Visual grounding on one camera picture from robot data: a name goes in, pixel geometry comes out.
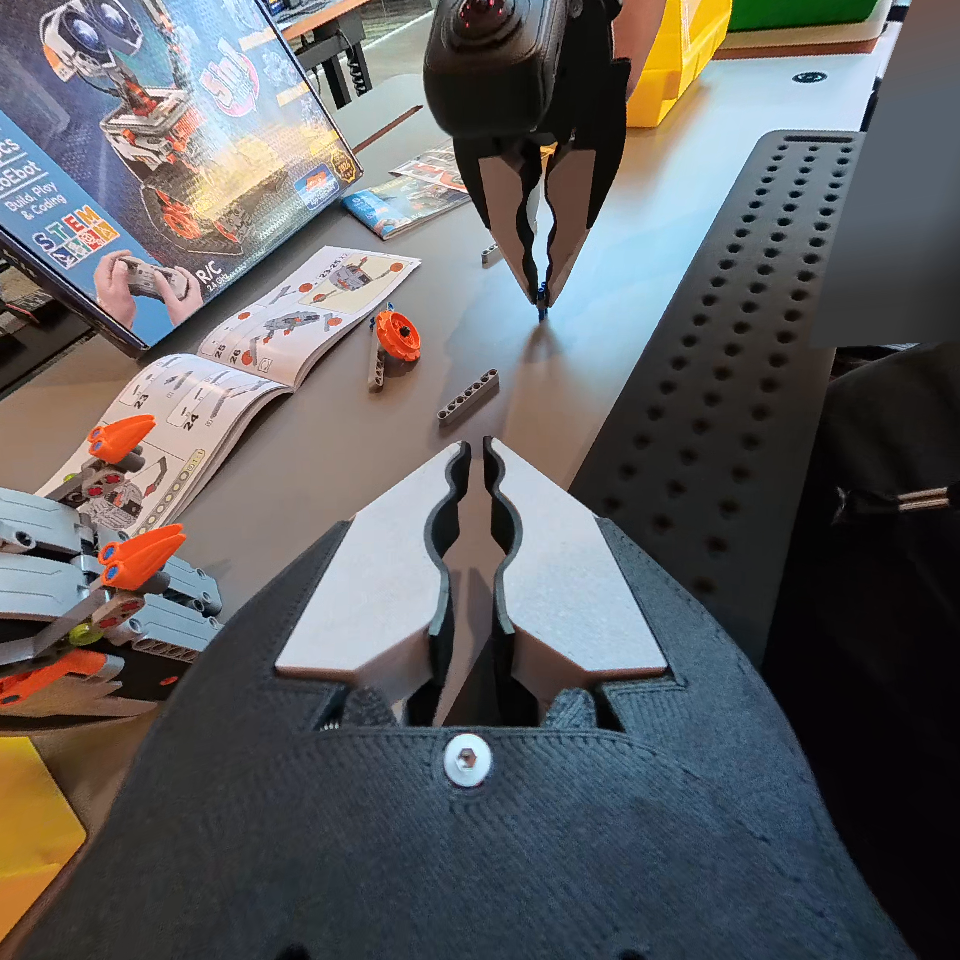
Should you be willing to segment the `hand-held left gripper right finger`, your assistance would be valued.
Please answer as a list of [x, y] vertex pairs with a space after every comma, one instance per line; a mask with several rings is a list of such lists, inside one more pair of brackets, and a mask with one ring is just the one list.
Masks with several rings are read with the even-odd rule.
[[493, 672], [501, 720], [534, 726], [559, 693], [666, 675], [668, 664], [597, 516], [484, 439], [494, 577]]

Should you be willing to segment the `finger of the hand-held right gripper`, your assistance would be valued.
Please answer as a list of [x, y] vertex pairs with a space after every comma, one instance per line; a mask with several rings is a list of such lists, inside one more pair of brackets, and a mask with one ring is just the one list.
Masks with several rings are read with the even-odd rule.
[[549, 160], [545, 195], [554, 215], [547, 242], [548, 269], [542, 306], [553, 306], [570, 278], [591, 227], [595, 150], [558, 146]]
[[534, 259], [543, 162], [540, 154], [499, 154], [479, 159], [490, 233], [529, 302], [539, 299]]

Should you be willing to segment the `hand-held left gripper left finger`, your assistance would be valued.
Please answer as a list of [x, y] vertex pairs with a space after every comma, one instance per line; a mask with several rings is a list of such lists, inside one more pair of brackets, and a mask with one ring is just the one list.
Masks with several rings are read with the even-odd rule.
[[451, 443], [357, 512], [280, 653], [278, 673], [378, 690], [430, 726], [450, 669], [445, 555], [460, 535], [471, 446]]

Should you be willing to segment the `grey desk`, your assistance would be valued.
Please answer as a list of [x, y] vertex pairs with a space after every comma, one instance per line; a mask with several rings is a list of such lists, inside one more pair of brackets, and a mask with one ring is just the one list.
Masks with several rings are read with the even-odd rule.
[[[550, 323], [472, 206], [405, 239], [424, 355], [370, 397], [349, 334], [182, 516], [235, 612], [153, 721], [17, 958], [911, 958], [762, 676], [686, 588], [599, 524], [665, 678], [558, 693], [534, 726], [400, 724], [374, 688], [276, 663], [357, 513], [456, 442], [460, 534], [499, 545], [493, 437], [567, 491], [714, 210], [671, 232], [733, 134], [675, 164], [698, 93], [631, 129]], [[489, 369], [499, 389], [438, 411]]]

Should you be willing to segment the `person's right hand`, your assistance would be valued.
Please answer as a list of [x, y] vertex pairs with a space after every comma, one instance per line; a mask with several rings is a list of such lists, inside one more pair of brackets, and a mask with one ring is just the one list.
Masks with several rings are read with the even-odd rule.
[[633, 96], [661, 29], [666, 1], [629, 0], [611, 24], [613, 57], [630, 62], [627, 99]]

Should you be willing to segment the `red printed leaflet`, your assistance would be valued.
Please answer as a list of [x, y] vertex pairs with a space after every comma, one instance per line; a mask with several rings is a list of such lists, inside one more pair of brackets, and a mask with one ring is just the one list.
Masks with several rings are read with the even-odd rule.
[[468, 195], [455, 156], [452, 140], [425, 150], [417, 157], [395, 165], [390, 169], [395, 177], [408, 177], [422, 183], [441, 186]]

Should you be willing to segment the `small blue booklet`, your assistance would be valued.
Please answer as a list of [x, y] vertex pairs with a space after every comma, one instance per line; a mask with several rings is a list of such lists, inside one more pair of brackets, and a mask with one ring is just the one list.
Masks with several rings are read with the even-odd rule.
[[342, 199], [342, 207], [383, 241], [471, 202], [468, 193], [401, 175]]

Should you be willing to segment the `yellow plastic bin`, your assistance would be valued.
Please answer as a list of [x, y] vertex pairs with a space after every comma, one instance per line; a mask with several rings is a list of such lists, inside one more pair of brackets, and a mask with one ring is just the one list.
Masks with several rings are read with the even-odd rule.
[[1, 739], [1, 937], [87, 840], [87, 832], [26, 737]]
[[627, 105], [627, 126], [659, 126], [726, 39], [732, 1], [666, 1], [651, 53]]

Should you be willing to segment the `orange toy wheel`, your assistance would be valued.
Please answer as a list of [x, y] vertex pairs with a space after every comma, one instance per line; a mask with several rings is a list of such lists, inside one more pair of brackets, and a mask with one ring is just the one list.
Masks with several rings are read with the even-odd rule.
[[374, 332], [380, 347], [393, 359], [413, 363], [422, 355], [422, 338], [412, 321], [388, 304], [375, 318]]

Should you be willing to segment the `short grey perforated beam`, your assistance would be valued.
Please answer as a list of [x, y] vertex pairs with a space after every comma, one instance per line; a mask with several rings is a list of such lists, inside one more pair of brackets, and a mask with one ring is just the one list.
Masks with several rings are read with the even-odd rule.
[[438, 410], [438, 427], [444, 429], [461, 420], [476, 406], [495, 395], [498, 389], [499, 371], [490, 368]]

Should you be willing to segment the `black perforated panel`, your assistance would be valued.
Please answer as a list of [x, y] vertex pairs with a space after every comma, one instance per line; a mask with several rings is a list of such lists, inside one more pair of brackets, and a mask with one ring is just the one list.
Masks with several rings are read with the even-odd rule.
[[864, 138], [759, 139], [569, 488], [755, 666], [834, 364], [810, 333]]

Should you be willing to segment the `open instruction booklet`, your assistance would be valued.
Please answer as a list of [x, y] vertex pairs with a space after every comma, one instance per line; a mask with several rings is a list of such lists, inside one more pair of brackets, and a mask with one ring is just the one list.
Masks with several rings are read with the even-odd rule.
[[81, 507], [130, 535], [174, 522], [271, 400], [298, 390], [316, 362], [370, 318], [422, 261], [324, 246], [269, 293], [214, 328], [197, 353], [161, 358], [130, 380], [101, 417], [153, 416], [144, 466], [98, 481]]

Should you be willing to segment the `grey orange toy robot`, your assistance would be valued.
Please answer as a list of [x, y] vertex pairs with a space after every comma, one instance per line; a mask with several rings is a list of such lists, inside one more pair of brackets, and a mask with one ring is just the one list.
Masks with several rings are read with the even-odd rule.
[[149, 714], [222, 628], [217, 582], [175, 556], [183, 526], [125, 531], [156, 424], [98, 426], [48, 493], [1, 490], [4, 737]]

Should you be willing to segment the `green bin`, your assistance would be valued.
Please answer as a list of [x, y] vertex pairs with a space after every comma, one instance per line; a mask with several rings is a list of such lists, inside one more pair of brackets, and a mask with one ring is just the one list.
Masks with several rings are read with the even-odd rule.
[[728, 31], [756, 32], [859, 23], [877, 1], [732, 1]]

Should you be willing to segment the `blue toy kit box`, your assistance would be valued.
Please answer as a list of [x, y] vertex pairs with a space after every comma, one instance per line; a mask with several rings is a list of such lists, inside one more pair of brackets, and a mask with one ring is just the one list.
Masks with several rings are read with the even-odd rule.
[[132, 357], [362, 175], [260, 2], [1, 4], [2, 254]]

